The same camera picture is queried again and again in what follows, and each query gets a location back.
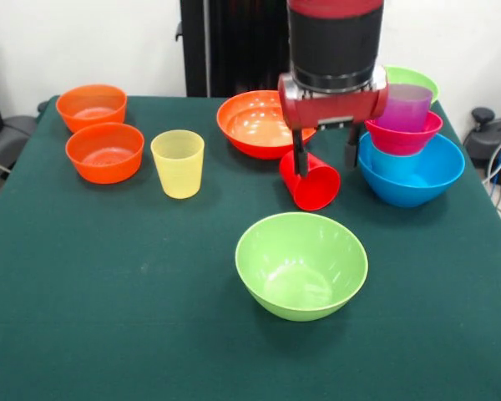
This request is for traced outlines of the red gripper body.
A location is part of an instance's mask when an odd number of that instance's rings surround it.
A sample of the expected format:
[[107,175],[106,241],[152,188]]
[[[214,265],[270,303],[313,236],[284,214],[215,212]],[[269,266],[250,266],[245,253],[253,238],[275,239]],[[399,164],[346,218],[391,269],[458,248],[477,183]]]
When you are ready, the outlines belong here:
[[319,93],[301,87],[291,74],[282,74],[278,93],[289,129],[317,129],[379,118],[386,108],[389,86],[386,69],[378,65],[368,83],[355,91]]

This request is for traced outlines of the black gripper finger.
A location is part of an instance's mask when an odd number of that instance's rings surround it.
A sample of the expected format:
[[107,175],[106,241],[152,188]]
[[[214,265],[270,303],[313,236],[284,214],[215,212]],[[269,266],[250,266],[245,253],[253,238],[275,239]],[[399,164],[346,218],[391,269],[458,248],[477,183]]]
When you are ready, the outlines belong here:
[[291,131],[293,139],[293,160],[294,172],[303,178],[308,174],[308,157],[302,138],[301,129],[293,129]]
[[359,140],[362,134],[362,124],[351,124],[349,135],[344,147],[344,162],[349,169],[357,167]]

